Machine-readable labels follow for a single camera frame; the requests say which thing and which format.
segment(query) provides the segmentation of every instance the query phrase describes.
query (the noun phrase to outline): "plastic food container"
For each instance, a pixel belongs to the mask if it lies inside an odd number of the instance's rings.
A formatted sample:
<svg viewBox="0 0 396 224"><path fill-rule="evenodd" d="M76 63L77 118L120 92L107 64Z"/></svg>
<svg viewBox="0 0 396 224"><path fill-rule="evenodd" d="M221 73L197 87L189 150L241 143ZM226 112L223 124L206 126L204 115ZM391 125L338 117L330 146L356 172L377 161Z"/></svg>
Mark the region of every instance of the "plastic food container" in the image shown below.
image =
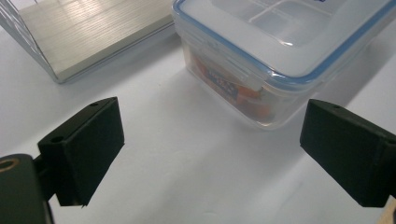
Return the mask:
<svg viewBox="0 0 396 224"><path fill-rule="evenodd" d="M283 124L395 15L396 0L176 0L188 69L264 129Z"/></svg>

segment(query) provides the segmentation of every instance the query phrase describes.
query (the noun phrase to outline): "white surface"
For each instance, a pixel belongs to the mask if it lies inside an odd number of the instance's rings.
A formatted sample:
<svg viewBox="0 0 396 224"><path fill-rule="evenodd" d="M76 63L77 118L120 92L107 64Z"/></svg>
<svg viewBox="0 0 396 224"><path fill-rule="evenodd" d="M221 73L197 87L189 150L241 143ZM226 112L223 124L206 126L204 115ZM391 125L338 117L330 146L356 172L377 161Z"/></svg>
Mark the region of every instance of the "white surface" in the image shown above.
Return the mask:
<svg viewBox="0 0 396 224"><path fill-rule="evenodd" d="M396 22L319 99L396 133ZM87 207L59 207L58 224L373 224L304 151L304 110L282 129L252 128L184 68L179 39L158 34L64 85L0 30L0 157L36 143L82 107L118 96L126 145Z"/></svg>
<svg viewBox="0 0 396 224"><path fill-rule="evenodd" d="M389 2L190 0L180 8L278 73L303 77Z"/></svg>

